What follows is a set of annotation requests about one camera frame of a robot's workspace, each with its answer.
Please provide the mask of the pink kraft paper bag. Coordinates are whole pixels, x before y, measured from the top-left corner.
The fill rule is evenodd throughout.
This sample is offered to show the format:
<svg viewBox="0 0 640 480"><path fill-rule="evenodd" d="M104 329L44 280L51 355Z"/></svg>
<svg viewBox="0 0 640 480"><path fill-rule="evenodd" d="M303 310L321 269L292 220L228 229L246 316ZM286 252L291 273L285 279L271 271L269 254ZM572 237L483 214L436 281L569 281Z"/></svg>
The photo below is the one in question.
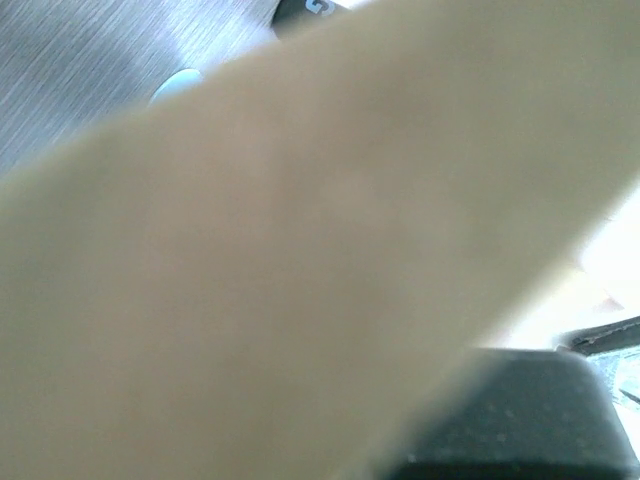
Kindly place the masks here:
<svg viewBox="0 0 640 480"><path fill-rule="evenodd" d="M639 171L635 1L377 1L1 182L5 479L393 464Z"/></svg>

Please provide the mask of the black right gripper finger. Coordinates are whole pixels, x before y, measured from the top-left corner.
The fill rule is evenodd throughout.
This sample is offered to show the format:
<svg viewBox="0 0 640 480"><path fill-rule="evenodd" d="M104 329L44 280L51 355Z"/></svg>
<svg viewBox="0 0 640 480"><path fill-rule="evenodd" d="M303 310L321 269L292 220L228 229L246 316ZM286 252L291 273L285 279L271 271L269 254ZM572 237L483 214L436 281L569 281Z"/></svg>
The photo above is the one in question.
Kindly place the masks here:
<svg viewBox="0 0 640 480"><path fill-rule="evenodd" d="M628 479L631 443L582 356L493 350L498 368L392 479Z"/></svg>

